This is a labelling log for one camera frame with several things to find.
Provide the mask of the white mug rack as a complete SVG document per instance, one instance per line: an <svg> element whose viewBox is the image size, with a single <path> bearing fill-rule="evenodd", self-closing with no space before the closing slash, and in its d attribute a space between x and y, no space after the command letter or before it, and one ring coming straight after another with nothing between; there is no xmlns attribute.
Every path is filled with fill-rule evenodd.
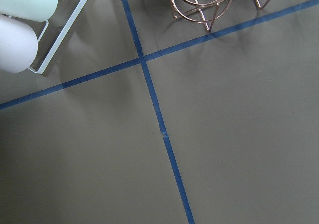
<svg viewBox="0 0 319 224"><path fill-rule="evenodd" d="M41 65L39 66L39 68L35 69L32 67L32 64L31 64L27 69L31 70L32 72L34 72L36 74L43 74L44 73L47 66L49 65L49 62L53 58L54 54L56 53L57 49L61 45L62 41L64 40L65 36L67 35L68 31L70 30L71 26L75 22L76 18L78 17L79 13L83 9L83 7L87 1L88 0L80 0L78 2L76 7L74 8L73 12L71 13L70 17L68 18L65 25L63 26L62 30L60 31L59 35L57 36L57 38L53 42L53 45L49 49L47 55L45 56ZM20 22L23 22L23 23L29 25L34 30L34 32L37 36L38 44L39 44L40 40L42 39L42 37L44 36L47 28L49 27L49 19L46 21L43 21L43 22L37 22L37 21L32 21L32 20L14 17L11 15L2 14L2 13L0 13L0 15L4 15L4 16L7 16L9 18L13 18L15 20L18 20Z"/></svg>

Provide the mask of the pink mug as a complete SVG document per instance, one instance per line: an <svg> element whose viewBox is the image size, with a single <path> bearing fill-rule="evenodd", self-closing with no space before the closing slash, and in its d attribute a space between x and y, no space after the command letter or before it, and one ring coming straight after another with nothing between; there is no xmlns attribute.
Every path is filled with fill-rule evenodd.
<svg viewBox="0 0 319 224"><path fill-rule="evenodd" d="M38 39L27 24L0 16L0 69L19 73L27 69L38 52Z"/></svg>

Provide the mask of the mint green mug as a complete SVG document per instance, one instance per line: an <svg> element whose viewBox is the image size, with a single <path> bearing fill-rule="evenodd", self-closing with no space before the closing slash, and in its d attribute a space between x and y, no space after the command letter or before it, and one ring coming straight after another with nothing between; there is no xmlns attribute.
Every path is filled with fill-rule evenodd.
<svg viewBox="0 0 319 224"><path fill-rule="evenodd" d="M0 12L14 17L43 22L55 13L58 0L0 0Z"/></svg>

